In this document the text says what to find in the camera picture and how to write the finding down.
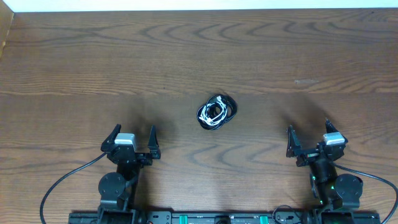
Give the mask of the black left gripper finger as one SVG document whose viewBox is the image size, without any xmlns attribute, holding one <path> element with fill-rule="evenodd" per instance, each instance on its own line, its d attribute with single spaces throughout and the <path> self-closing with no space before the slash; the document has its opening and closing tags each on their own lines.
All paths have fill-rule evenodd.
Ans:
<svg viewBox="0 0 398 224">
<path fill-rule="evenodd" d="M 149 148 L 151 157 L 153 159 L 161 158 L 161 151 L 159 148 L 159 143 L 157 141 L 157 135 L 156 135 L 156 127 L 154 125 L 152 125 L 150 130 L 150 137 L 147 147 Z"/>
<path fill-rule="evenodd" d="M 102 152 L 111 152 L 114 150 L 114 148 L 116 147 L 115 139 L 117 135 L 120 133 L 120 131 L 121 131 L 121 125 L 117 124 L 112 130 L 112 132 L 109 134 L 109 136 L 101 144 L 100 149 Z"/>
</svg>

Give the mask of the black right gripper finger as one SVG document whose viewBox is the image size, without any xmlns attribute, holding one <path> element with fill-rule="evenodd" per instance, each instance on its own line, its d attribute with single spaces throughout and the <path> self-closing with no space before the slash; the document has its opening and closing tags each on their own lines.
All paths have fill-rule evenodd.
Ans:
<svg viewBox="0 0 398 224">
<path fill-rule="evenodd" d="M 301 152 L 301 144 L 292 125 L 287 128 L 288 143 L 286 157 L 296 157 Z"/>
<path fill-rule="evenodd" d="M 325 127 L 326 127 L 326 133 L 334 133 L 334 132 L 339 132 L 334 125 L 331 123 L 331 121 L 329 119 L 327 119 L 325 121 Z"/>
</svg>

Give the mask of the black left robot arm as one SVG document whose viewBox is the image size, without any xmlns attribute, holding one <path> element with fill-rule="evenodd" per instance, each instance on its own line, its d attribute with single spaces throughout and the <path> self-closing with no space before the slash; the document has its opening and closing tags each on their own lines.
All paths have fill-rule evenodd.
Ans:
<svg viewBox="0 0 398 224">
<path fill-rule="evenodd" d="M 146 212 L 134 207 L 134 199 L 141 169 L 161 158 L 155 126 L 150 129 L 147 147 L 149 152 L 137 152 L 136 136 L 133 133 L 122 133 L 120 124 L 115 126 L 101 144 L 101 151 L 116 164 L 116 171 L 107 173 L 99 181 L 101 200 L 97 223 L 148 222 Z"/>
</svg>

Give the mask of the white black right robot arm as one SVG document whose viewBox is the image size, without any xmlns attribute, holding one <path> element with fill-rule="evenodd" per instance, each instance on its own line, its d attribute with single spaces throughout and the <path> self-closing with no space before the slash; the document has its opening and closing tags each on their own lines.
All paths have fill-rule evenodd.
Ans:
<svg viewBox="0 0 398 224">
<path fill-rule="evenodd" d="M 296 158 L 296 166 L 310 168 L 314 197 L 321 206 L 305 212 L 303 223 L 354 223 L 353 210 L 359 208 L 363 181 L 352 174 L 338 174 L 335 161 L 344 156 L 348 140 L 325 121 L 326 133 L 317 145 L 304 149 L 293 126 L 287 128 L 287 157 Z"/>
</svg>

